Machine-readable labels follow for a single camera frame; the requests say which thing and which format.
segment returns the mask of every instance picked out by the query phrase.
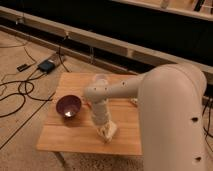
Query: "table top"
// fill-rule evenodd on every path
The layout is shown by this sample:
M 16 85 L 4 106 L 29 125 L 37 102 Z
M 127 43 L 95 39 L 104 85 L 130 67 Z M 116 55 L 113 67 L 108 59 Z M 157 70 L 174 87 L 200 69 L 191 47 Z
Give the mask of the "table top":
M 51 102 L 40 138 L 38 150 L 119 155 L 141 155 L 139 116 L 130 99 L 109 99 L 112 121 L 118 131 L 111 142 L 105 143 L 97 134 L 91 120 L 91 109 L 83 100 L 83 89 L 95 73 L 63 73 Z M 131 75 L 107 74 L 109 83 L 130 78 Z M 80 112 L 73 119 L 64 119 L 56 112 L 57 101 L 65 95 L 82 100 Z

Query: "gray floor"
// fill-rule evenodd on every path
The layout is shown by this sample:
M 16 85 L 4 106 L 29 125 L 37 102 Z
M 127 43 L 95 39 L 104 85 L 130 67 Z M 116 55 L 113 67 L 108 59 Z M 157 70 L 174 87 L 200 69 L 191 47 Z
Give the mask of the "gray floor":
M 0 31 L 0 46 L 20 44 L 14 36 Z M 38 62 L 50 56 L 53 51 L 28 43 L 27 50 Z M 90 64 L 83 63 L 74 58 L 67 58 L 65 65 L 73 72 L 99 72 L 109 71 L 97 68 Z M 0 49 L 0 78 L 8 73 L 15 73 L 16 67 L 32 61 L 27 57 L 23 47 Z M 6 81 L 26 78 L 34 68 L 19 73 L 16 76 L 8 76 Z M 35 81 L 36 89 L 33 95 L 40 98 L 47 98 L 57 87 L 62 66 L 57 68 L 49 76 Z M 16 86 L 9 86 L 4 95 L 16 90 Z M 20 97 L 11 97 L 0 103 L 0 114 L 8 113 L 22 102 Z M 38 108 L 41 102 L 27 99 L 23 109 L 13 116 L 0 119 L 0 146 L 12 135 L 12 133 Z M 25 171 L 25 170 L 64 170 L 56 157 L 51 152 L 41 152 L 35 149 L 39 134 L 42 129 L 49 103 L 46 104 L 0 151 L 0 170 Z M 213 170 L 213 158 L 208 148 L 207 165 L 208 171 Z M 142 157 L 135 156 L 112 156 L 98 154 L 62 153 L 69 164 L 70 170 L 76 171 L 136 171 L 143 170 Z

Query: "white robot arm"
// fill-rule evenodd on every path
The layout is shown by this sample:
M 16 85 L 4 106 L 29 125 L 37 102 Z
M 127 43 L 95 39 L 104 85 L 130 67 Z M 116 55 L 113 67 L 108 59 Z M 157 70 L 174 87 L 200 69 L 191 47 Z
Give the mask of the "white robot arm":
M 204 74 L 191 64 L 169 64 L 109 85 L 97 76 L 85 88 L 99 135 L 110 141 L 117 126 L 107 98 L 138 98 L 145 171 L 205 171 L 202 129 Z

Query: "purple bowl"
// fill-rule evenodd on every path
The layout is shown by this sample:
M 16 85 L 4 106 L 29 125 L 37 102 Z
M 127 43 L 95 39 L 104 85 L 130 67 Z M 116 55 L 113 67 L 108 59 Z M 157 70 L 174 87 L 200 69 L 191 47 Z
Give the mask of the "purple bowl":
M 74 95 L 67 95 L 59 99 L 56 111 L 65 118 L 74 117 L 81 109 L 81 100 Z

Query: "black cable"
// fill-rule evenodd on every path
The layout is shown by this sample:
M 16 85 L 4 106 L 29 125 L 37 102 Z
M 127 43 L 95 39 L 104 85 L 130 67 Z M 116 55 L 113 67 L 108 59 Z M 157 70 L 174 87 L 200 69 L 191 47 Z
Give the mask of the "black cable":
M 24 51 L 26 52 L 27 56 L 33 61 L 33 63 L 30 64 L 30 66 L 37 64 L 37 61 L 29 54 L 25 46 L 24 46 Z
M 28 36 L 28 39 L 26 40 L 26 42 L 22 42 L 20 40 L 18 40 L 21 44 L 20 45 L 10 45 L 10 46 L 0 46 L 0 48 L 15 48 L 15 47 L 23 47 L 23 46 L 26 46 L 28 43 L 29 43 L 29 40 L 30 40 L 30 35 Z
M 61 43 L 59 44 L 59 47 L 58 47 L 58 57 L 59 57 L 59 60 L 61 62 L 61 65 L 64 67 L 64 69 L 67 71 L 67 72 L 70 72 L 70 70 L 64 65 L 64 62 L 63 60 L 61 59 L 61 46 L 62 46 L 62 43 L 67 39 L 67 37 L 63 38 L 63 40 L 61 41 Z
M 35 87 L 34 84 L 33 84 L 32 82 L 30 82 L 30 81 L 37 80 L 37 79 L 41 78 L 41 77 L 44 75 L 44 74 L 42 74 L 42 75 L 40 75 L 40 76 L 38 76 L 38 77 L 30 78 L 36 71 L 37 71 L 37 69 L 34 70 L 34 71 L 28 76 L 28 78 L 27 78 L 26 80 L 23 80 L 23 81 L 22 81 L 22 80 L 21 80 L 21 81 L 20 81 L 20 80 L 17 80 L 17 81 L 9 81 L 9 82 L 5 82 L 5 83 L 0 84 L 0 87 L 1 87 L 1 86 L 4 86 L 4 85 L 8 85 L 8 84 L 14 84 L 14 83 L 20 83 L 20 84 L 24 83 L 24 84 L 26 85 L 26 87 L 27 87 L 27 84 L 30 84 L 30 85 L 32 86 L 30 90 L 27 90 L 27 88 L 26 88 L 26 89 L 25 89 L 25 93 L 22 93 L 22 92 L 18 91 L 18 93 L 12 93 L 12 94 L 9 94 L 9 95 L 3 97 L 2 99 L 0 99 L 0 101 L 3 101 L 3 100 L 5 100 L 5 99 L 7 99 L 7 98 L 9 98 L 9 97 L 11 97 L 11 96 L 21 96 L 21 97 L 23 97 L 23 102 L 21 103 L 21 105 L 20 105 L 17 109 L 15 109 L 14 111 L 12 111 L 12 112 L 10 112 L 10 113 L 0 115 L 0 118 L 10 116 L 10 115 L 12 115 L 12 114 L 18 112 L 19 110 L 21 110 L 21 108 L 22 108 L 22 107 L 24 106 L 24 104 L 26 103 L 26 97 L 25 97 L 25 95 L 30 94 L 30 93 L 34 90 L 34 87 Z
M 9 98 L 10 96 L 21 96 L 23 97 L 23 102 L 21 103 L 21 105 L 15 109 L 14 111 L 8 113 L 8 114 L 3 114 L 3 115 L 0 115 L 0 118 L 5 118 L 5 117 L 8 117 L 10 115 L 13 115 L 14 113 L 18 112 L 19 110 L 21 110 L 21 108 L 24 106 L 24 104 L 26 103 L 26 97 L 23 95 L 23 94 L 20 94 L 20 93 L 12 93 L 12 94 L 9 94 L 8 96 L 0 99 L 0 101 L 6 99 L 6 98 Z
M 53 97 L 53 95 L 55 94 L 52 93 L 48 99 L 51 99 Z M 16 131 L 0 146 L 0 150 L 2 150 L 9 142 L 10 140 L 28 123 L 28 121 L 47 103 L 48 101 L 45 101 L 44 103 L 41 104 L 41 106 L 39 106 L 39 108 L 32 113 L 32 115 L 30 115 L 30 117 L 18 128 L 16 129 Z
M 2 77 L 2 79 L 1 79 L 1 83 L 4 83 L 4 80 L 5 80 L 6 77 L 8 77 L 8 76 L 10 76 L 10 75 L 15 76 L 15 75 L 17 75 L 17 74 L 18 74 L 18 72 L 16 72 L 15 74 L 6 74 L 6 75 L 4 75 L 4 76 Z M 1 93 L 0 93 L 0 97 L 4 94 L 4 92 L 6 91 L 6 89 L 7 89 L 7 85 L 4 85 L 4 88 L 3 88 L 3 90 L 2 90 Z
M 210 100 L 211 100 L 211 97 L 209 96 L 209 98 L 208 98 L 208 100 L 207 100 L 207 102 L 206 102 L 206 104 L 205 104 L 205 106 L 204 106 L 204 108 L 203 108 L 202 116 L 204 116 L 205 111 L 206 111 L 206 108 L 208 107 Z
M 204 130 L 205 130 L 205 133 L 206 133 L 206 137 L 205 139 L 209 136 L 211 138 L 213 138 L 213 135 L 209 132 L 210 130 L 210 125 L 211 125 L 211 108 L 212 108 L 212 105 L 213 105 L 213 99 L 210 103 L 210 106 L 209 106 L 209 115 L 208 115 L 208 126 L 207 126 L 207 129 L 204 127 Z
M 200 9 L 202 8 L 202 5 L 204 3 L 205 0 L 198 0 L 195 8 L 194 8 L 194 11 L 200 11 Z
M 210 150 L 211 150 L 211 152 L 213 153 L 213 149 L 212 149 L 212 147 L 210 146 L 210 144 L 209 144 L 209 142 L 208 142 L 207 138 L 205 139 L 205 141 L 206 141 L 206 144 L 208 145 L 209 149 L 210 149 Z
M 20 93 L 20 94 L 24 94 L 24 95 L 27 95 L 27 97 L 29 97 L 30 99 L 32 99 L 32 100 L 36 100 L 36 101 L 51 101 L 51 100 L 49 100 L 49 99 L 40 99 L 40 98 L 36 98 L 36 97 L 32 97 L 31 95 L 30 95 L 30 93 L 31 92 L 28 92 L 27 91 L 27 82 L 29 82 L 29 81 L 31 81 L 32 79 L 30 78 L 34 73 L 32 73 L 31 75 L 29 75 L 28 76 L 28 78 L 25 80 L 25 81 L 23 81 L 23 82 L 21 82 L 20 84 L 19 84 L 19 86 L 18 86 L 18 92 Z M 39 78 L 41 78 L 42 76 L 44 76 L 45 74 L 43 73 L 43 74 L 41 74 L 39 77 L 37 77 L 36 79 L 39 79 Z M 22 85 L 24 84 L 24 93 L 21 91 L 21 87 L 22 87 Z
M 209 132 L 209 130 L 210 130 L 210 125 L 211 125 L 211 108 L 212 108 L 212 106 L 213 106 L 213 99 L 211 99 L 211 97 L 209 97 L 208 101 L 207 101 L 206 104 L 205 104 L 205 107 L 204 107 L 204 109 L 203 109 L 202 116 L 204 116 L 205 111 L 206 111 L 206 108 L 207 108 L 209 102 L 210 102 L 210 106 L 209 106 L 209 112 L 208 112 L 208 126 L 207 126 L 207 129 L 205 128 L 205 126 L 203 127 L 203 129 L 204 129 L 205 134 L 206 134 L 206 135 L 205 135 L 206 144 L 207 144 L 207 146 L 209 147 L 210 151 L 213 153 L 213 149 L 212 149 L 211 145 L 210 145 L 209 142 L 208 142 L 208 137 L 213 138 L 213 135 L 210 134 L 210 132 Z

